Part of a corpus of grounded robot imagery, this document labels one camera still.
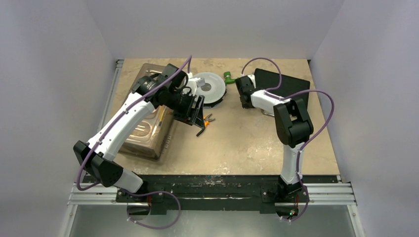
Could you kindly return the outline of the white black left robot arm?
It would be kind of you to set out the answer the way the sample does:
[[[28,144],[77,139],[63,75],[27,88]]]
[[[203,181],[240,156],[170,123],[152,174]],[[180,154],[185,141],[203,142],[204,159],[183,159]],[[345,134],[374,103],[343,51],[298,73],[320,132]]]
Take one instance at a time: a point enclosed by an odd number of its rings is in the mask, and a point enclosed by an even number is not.
[[[117,164],[116,154],[137,125],[160,106],[171,109],[174,120],[203,128],[204,96],[195,92],[204,84],[204,78],[190,78],[172,64],[167,64],[161,73],[137,78],[108,123],[87,142],[78,141],[73,146],[81,169],[104,187],[128,191],[135,202],[145,200],[147,188],[143,180]]]

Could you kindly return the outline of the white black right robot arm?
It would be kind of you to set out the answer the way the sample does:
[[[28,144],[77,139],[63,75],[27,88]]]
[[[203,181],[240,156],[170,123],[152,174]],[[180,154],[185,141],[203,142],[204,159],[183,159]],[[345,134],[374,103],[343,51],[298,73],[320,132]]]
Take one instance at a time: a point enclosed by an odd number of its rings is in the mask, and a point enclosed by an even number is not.
[[[244,109],[259,108],[274,115],[276,133],[284,149],[277,194],[289,201],[302,188],[302,147],[314,131],[305,103],[256,88],[254,75],[236,79],[235,85]]]

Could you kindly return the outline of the black poker set case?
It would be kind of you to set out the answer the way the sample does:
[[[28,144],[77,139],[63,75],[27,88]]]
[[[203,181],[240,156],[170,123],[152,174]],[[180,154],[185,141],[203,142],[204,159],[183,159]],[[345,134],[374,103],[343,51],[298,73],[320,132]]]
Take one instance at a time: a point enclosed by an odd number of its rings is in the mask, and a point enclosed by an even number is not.
[[[280,77],[278,73],[259,68],[255,69],[254,77],[256,92],[251,95],[251,105],[254,108],[273,114],[273,107],[289,102],[290,99],[287,99],[289,96],[292,100],[303,100],[305,107],[308,108],[309,94],[297,95],[297,93],[308,90],[309,81],[286,75]]]

